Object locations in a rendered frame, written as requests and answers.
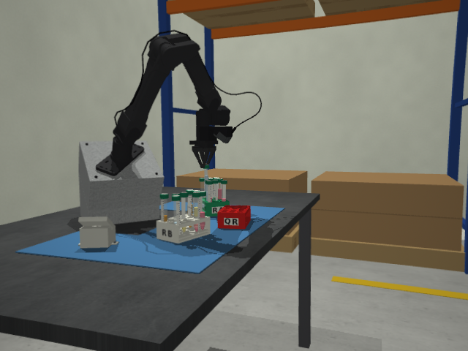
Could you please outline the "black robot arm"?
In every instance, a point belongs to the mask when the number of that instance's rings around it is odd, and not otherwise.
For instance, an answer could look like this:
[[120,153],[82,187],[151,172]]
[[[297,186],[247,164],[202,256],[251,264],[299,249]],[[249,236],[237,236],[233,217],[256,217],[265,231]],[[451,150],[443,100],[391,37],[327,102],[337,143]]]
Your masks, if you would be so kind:
[[[137,87],[132,104],[119,116],[110,155],[96,165],[96,170],[116,176],[144,152],[144,147],[135,141],[145,132],[148,114],[166,77],[181,63],[195,86],[197,104],[203,108],[196,112],[196,126],[228,125],[230,110],[221,105],[222,99],[203,66],[199,50],[196,42],[179,33],[158,36],[150,42],[142,83]],[[232,136],[233,127],[200,127],[200,140],[218,138],[229,143]]]

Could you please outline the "blue bench mat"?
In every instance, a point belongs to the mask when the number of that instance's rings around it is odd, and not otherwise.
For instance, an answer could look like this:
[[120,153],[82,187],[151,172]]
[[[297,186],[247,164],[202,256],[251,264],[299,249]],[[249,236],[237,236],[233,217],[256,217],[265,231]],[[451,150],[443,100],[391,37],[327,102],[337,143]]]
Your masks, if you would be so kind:
[[284,209],[251,206],[246,229],[218,228],[218,216],[210,216],[211,234],[179,244],[157,239],[155,228],[140,235],[116,233],[118,244],[108,248],[80,248],[78,231],[15,253],[200,274]]

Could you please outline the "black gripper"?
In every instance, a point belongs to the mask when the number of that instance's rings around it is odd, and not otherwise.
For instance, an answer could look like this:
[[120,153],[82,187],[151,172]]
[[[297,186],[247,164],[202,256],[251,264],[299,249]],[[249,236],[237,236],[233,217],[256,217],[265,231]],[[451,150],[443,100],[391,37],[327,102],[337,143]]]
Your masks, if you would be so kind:
[[[189,144],[195,145],[195,146],[192,146],[192,151],[194,155],[196,156],[200,167],[205,168],[206,165],[210,164],[210,161],[216,151],[216,146],[214,146],[214,144],[218,144],[218,140],[210,140],[210,141],[200,140],[200,127],[212,127],[212,126],[209,126],[209,125],[196,126],[196,140],[190,140]],[[198,152],[200,152],[200,156]],[[209,152],[210,152],[210,155],[209,155]],[[200,157],[203,163],[201,162]]]

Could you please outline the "red rack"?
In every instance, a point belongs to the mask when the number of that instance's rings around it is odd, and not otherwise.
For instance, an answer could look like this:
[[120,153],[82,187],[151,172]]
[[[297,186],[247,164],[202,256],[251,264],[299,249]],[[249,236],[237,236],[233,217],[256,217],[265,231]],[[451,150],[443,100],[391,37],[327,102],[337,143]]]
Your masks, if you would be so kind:
[[251,221],[250,205],[225,205],[217,212],[218,228],[246,229]]

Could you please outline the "white test tube rack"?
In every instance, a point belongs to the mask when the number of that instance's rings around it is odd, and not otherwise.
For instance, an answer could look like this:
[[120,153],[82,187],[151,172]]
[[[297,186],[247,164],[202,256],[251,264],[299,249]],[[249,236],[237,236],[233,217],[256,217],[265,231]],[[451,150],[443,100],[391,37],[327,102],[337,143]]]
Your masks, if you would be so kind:
[[[204,230],[201,230],[200,228],[198,232],[195,232],[193,225],[201,222],[205,222]],[[189,227],[190,225],[192,225],[192,227]],[[187,227],[186,232],[182,231],[182,227]],[[180,235],[179,228],[181,228]],[[162,222],[161,220],[156,221],[156,238],[163,241],[179,244],[209,234],[211,234],[209,216],[205,216],[204,218],[200,219],[194,219],[193,215],[187,216],[187,219],[181,219],[180,224],[174,224],[174,217],[168,218],[166,222]]]

